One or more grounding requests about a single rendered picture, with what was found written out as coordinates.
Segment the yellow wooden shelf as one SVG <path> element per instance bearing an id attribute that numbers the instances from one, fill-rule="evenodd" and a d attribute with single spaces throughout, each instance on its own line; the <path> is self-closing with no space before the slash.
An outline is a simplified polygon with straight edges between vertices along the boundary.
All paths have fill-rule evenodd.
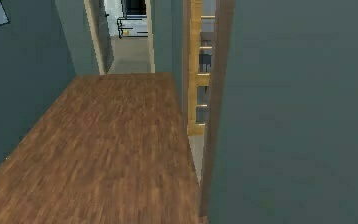
<path id="1" fill-rule="evenodd" d="M 213 15 L 202 14 L 203 0 L 189 0 L 189 28 L 188 28 L 188 110 L 187 134 L 189 136 L 202 135 L 205 124 L 196 123 L 196 109 L 206 105 L 197 103 L 197 87 L 209 84 L 210 74 L 199 72 L 199 53 L 201 50 L 211 50 L 211 46 L 201 46 L 201 22 L 203 18 L 214 19 Z"/>

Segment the black window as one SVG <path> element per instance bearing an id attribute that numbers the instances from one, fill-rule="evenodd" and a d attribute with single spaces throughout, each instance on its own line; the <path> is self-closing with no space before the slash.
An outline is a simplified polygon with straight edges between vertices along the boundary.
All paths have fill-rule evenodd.
<path id="1" fill-rule="evenodd" d="M 125 13 L 127 15 L 145 15 L 145 0 L 124 0 Z"/>

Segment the white bed with black frame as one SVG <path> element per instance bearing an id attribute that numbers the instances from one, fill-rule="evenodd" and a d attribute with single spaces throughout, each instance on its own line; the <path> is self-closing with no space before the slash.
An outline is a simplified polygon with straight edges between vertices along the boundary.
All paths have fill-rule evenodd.
<path id="1" fill-rule="evenodd" d="M 117 19 L 117 30 L 119 38 L 147 37 L 147 17 L 146 16 L 127 16 Z"/>

